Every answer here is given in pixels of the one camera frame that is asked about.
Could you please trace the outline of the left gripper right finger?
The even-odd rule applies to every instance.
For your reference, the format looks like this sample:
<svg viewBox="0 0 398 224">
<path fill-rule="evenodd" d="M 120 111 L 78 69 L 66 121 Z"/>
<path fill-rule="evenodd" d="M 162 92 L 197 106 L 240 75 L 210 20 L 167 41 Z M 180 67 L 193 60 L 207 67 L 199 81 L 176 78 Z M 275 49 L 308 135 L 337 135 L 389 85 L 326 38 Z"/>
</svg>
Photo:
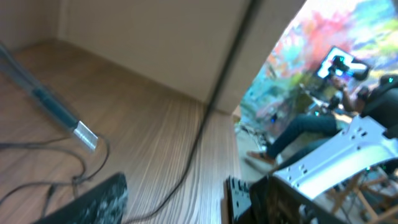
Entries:
<svg viewBox="0 0 398 224">
<path fill-rule="evenodd" d="M 343 223 L 343 220 L 271 175 L 250 185 L 249 198 L 249 214 L 255 223 Z"/>
</svg>

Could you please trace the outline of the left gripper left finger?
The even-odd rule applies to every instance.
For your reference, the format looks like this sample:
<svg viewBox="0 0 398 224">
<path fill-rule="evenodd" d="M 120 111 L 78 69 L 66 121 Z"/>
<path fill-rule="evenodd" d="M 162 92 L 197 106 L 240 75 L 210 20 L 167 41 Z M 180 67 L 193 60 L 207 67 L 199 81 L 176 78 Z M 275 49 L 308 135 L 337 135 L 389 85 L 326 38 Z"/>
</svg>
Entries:
<svg viewBox="0 0 398 224">
<path fill-rule="evenodd" d="M 121 223 L 127 207 L 126 176 L 117 172 L 61 209 L 34 224 Z"/>
</svg>

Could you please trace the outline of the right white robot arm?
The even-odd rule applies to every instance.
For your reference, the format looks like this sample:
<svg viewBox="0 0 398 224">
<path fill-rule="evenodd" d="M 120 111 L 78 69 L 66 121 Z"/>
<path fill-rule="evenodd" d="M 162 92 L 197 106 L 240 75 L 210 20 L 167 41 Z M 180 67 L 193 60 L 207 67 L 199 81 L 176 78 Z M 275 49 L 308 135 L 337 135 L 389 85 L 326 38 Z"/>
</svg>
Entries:
<svg viewBox="0 0 398 224">
<path fill-rule="evenodd" d="M 273 177 L 313 200 L 362 170 L 397 159 L 397 128 L 356 116 L 346 129 Z"/>
</svg>

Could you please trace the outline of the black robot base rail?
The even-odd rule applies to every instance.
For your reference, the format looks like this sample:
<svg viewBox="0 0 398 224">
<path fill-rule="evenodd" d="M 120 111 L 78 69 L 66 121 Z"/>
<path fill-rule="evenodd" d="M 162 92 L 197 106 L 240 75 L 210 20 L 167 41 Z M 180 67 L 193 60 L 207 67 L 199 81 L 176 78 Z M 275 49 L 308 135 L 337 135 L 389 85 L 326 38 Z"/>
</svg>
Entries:
<svg viewBox="0 0 398 224">
<path fill-rule="evenodd" d="M 229 222 L 232 224 L 251 223 L 251 199 L 249 184 L 229 176 L 226 179 Z"/>
</svg>

